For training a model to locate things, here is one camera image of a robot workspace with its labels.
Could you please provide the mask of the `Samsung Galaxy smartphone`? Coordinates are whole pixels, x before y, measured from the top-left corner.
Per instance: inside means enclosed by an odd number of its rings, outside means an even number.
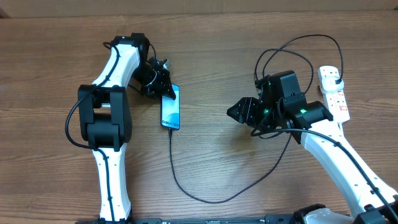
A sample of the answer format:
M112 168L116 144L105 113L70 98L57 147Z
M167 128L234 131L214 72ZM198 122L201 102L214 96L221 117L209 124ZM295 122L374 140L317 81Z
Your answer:
M161 120L163 127L170 129L180 129L180 95L179 86L172 84L175 99L164 95L161 102Z

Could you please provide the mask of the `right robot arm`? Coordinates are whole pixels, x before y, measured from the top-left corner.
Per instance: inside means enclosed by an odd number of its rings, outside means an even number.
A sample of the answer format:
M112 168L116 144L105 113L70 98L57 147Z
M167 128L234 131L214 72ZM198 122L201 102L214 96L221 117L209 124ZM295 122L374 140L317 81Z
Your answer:
M351 211L333 222L397 223L397 191L362 160L323 103L307 102L293 71L267 76L256 87L258 98L241 98L226 114L252 127L251 136L289 133L318 160Z

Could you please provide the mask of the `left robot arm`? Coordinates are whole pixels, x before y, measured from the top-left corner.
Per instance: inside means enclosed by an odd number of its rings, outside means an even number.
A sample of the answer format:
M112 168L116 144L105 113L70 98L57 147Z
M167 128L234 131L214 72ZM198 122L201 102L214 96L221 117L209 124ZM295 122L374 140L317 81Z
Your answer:
M132 79L139 93L162 102L161 123L179 128L179 92L172 84L166 60L148 53L154 47L143 33L116 36L104 43L111 55L99 77L78 89L83 148L94 155L99 174L101 209L95 223L133 223L127 193L125 157L132 136L132 118L127 88Z

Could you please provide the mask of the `white charger plug adapter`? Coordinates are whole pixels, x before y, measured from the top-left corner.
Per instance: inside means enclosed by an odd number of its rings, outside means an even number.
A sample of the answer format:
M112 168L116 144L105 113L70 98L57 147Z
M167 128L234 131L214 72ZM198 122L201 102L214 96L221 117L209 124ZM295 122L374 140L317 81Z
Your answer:
M334 77L323 77L320 80L320 91L323 94L332 94L343 90L345 83L343 80L335 79Z

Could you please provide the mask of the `white power strip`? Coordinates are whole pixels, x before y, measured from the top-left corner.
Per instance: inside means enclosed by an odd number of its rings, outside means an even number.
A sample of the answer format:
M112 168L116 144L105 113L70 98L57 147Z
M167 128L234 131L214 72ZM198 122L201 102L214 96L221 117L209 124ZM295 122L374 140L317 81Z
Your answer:
M319 82L323 77L334 77L340 79L339 71L336 67L325 65L318 69ZM344 123L350 120L348 105L343 90L332 94L322 94L326 108L333 115L333 120L337 123Z

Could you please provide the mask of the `cardboard backboard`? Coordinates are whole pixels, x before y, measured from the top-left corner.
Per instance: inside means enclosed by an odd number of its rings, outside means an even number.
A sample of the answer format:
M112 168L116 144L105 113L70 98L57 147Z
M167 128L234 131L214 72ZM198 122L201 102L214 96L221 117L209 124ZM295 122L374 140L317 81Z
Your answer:
M1 0L1 17L377 11L397 0Z

